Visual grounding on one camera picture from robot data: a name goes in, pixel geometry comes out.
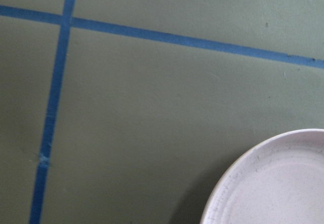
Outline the pink plate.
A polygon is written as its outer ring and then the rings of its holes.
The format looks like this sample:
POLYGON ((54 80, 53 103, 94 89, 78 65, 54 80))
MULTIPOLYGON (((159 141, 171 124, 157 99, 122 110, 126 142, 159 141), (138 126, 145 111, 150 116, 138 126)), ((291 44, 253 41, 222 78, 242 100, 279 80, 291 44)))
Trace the pink plate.
POLYGON ((274 136, 221 176, 201 223, 323 223, 323 130, 274 136))

